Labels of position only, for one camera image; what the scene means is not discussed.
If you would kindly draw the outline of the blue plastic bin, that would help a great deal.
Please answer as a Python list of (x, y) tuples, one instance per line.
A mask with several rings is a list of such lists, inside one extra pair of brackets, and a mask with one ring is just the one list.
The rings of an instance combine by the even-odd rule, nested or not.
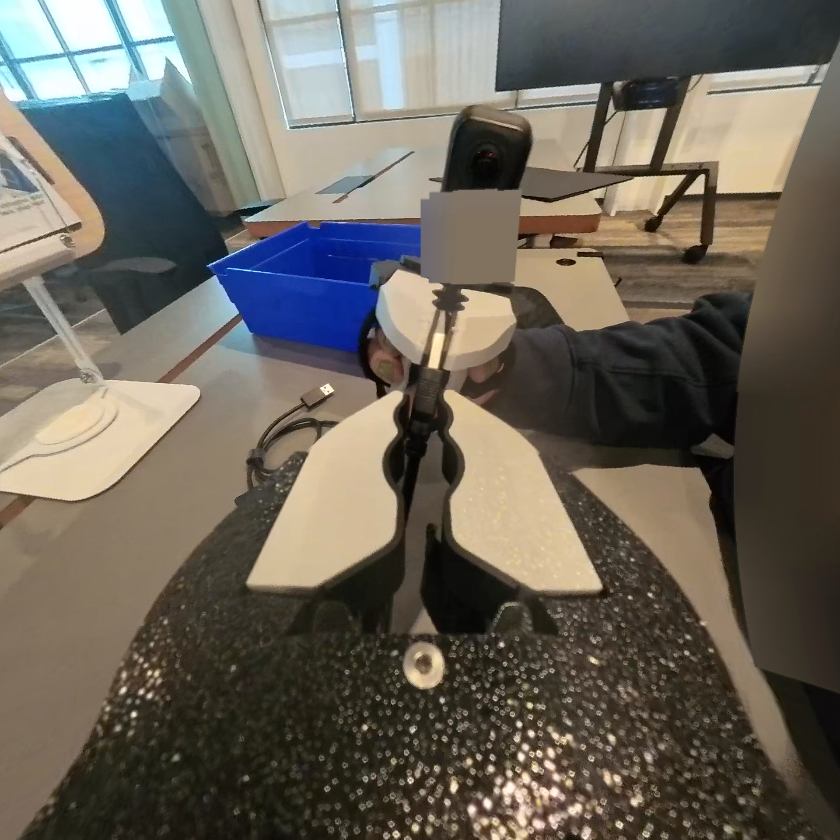
[(375, 307), (373, 264), (420, 248), (418, 225), (301, 223), (209, 269), (254, 335), (354, 353)]

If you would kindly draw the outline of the white document stand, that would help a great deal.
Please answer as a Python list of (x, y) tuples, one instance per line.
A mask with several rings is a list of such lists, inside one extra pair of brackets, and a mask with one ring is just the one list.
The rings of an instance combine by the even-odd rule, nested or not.
[(85, 501), (110, 489), (198, 403), (195, 385), (107, 380), (39, 276), (24, 281), (80, 373), (2, 417), (1, 491)]

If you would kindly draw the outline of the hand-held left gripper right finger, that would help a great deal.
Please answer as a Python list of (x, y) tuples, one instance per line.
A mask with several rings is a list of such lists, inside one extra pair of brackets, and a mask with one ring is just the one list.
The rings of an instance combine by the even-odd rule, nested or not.
[(448, 486), (421, 583), (431, 623), (443, 634), (558, 634), (551, 603), (598, 597), (603, 583), (539, 451), (456, 392), (440, 412)]

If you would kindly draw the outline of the black wheeled monitor stand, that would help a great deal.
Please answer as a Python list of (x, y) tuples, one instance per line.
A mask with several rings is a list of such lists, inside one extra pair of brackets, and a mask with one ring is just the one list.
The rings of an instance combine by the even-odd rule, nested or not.
[(666, 159), (671, 142), (675, 138), (679, 117), (688, 95), (699, 81), (700, 77), (695, 80), (690, 79), (685, 98), (678, 107), (660, 109), (663, 110), (664, 116), (648, 163), (609, 164), (605, 166), (600, 166), (597, 162), (606, 126), (613, 117), (626, 112), (617, 112), (613, 108), (612, 91), (617, 81), (611, 80), (601, 83), (595, 102), (595, 113), (590, 135), (578, 158), (578, 162), (582, 163), (583, 172), (633, 175), (633, 178), (680, 177), (675, 189), (663, 200), (657, 212), (645, 222), (644, 231), (651, 234), (659, 230), (667, 215), (686, 196), (688, 190), (696, 182), (702, 181), (699, 241), (697, 244), (685, 248), (682, 254), (682, 261), (690, 266), (698, 265), (707, 256), (707, 252), (713, 243), (718, 199), (719, 163), (717, 161), (672, 162)]

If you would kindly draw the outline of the cardboard box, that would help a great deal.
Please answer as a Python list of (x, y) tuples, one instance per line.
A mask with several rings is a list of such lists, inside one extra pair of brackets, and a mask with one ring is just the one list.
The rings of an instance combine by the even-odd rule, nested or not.
[(192, 83), (169, 59), (162, 75), (129, 84), (143, 124), (198, 202), (213, 216), (232, 213), (235, 200)]

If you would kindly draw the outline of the black office chair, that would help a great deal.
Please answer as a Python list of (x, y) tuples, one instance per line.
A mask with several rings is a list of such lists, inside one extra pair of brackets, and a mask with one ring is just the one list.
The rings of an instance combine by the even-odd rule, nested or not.
[(203, 284), (228, 255), (216, 221), (127, 94), (20, 110), (98, 207), (104, 239), (76, 265), (120, 333)]

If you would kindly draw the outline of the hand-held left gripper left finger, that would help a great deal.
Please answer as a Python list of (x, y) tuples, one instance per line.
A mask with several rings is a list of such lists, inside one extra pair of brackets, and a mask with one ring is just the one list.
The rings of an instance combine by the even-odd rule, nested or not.
[(310, 448), (249, 573), (252, 592), (341, 602), (363, 625), (382, 623), (405, 571), (405, 403), (389, 393)]

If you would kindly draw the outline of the black monitor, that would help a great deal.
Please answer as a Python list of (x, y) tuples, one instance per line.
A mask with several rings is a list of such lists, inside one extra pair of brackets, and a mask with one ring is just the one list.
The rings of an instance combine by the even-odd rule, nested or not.
[(496, 91), (818, 66), (838, 1), (504, 1)]

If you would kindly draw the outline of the brown edged grey table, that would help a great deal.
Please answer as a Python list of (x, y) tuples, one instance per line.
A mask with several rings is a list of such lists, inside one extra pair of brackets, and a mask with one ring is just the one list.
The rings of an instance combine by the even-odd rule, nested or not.
[[(384, 150), (343, 174), (344, 178), (369, 175), (371, 179), (365, 184), (343, 193), (328, 193), (325, 187), (320, 191), (309, 188), (245, 217), (243, 224), (256, 238), (300, 223), (419, 224), (421, 202), (438, 190), (432, 178), (443, 174), (445, 156), (444, 146)], [(596, 231), (601, 217), (601, 206), (590, 193), (553, 203), (522, 198), (519, 233), (577, 237)]]

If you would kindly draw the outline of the person's right hand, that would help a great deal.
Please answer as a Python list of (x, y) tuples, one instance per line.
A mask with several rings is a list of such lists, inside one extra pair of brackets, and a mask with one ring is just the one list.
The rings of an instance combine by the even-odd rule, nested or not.
[[(380, 327), (375, 327), (362, 342), (366, 363), (376, 381), (387, 391), (413, 394), (418, 379), (417, 367), (399, 353)], [(459, 374), (456, 391), (478, 405), (489, 403), (498, 395), (512, 373), (516, 351), (510, 344), (498, 357)]]

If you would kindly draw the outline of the thin black mat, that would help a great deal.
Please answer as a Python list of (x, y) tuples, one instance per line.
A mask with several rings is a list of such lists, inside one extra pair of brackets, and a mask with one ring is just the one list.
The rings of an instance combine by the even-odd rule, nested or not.
[(556, 171), (526, 167), (521, 174), (518, 189), (521, 196), (529, 200), (555, 203), (568, 197), (629, 182), (633, 178), (633, 175), (614, 173)]

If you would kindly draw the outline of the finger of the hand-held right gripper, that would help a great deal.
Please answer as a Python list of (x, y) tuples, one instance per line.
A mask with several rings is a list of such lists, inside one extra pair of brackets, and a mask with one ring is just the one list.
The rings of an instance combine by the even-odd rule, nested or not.
[(376, 321), (388, 341), (408, 360), (421, 360), (437, 311), (438, 283), (398, 269), (378, 290)]
[(444, 310), (440, 369), (467, 371), (495, 359), (508, 347), (516, 326), (508, 294), (458, 290)]

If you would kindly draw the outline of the black media box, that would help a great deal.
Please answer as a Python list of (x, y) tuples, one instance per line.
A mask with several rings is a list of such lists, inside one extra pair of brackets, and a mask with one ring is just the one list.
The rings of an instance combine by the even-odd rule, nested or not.
[(672, 109), (683, 102), (690, 78), (661, 77), (617, 82), (612, 105), (617, 112)]

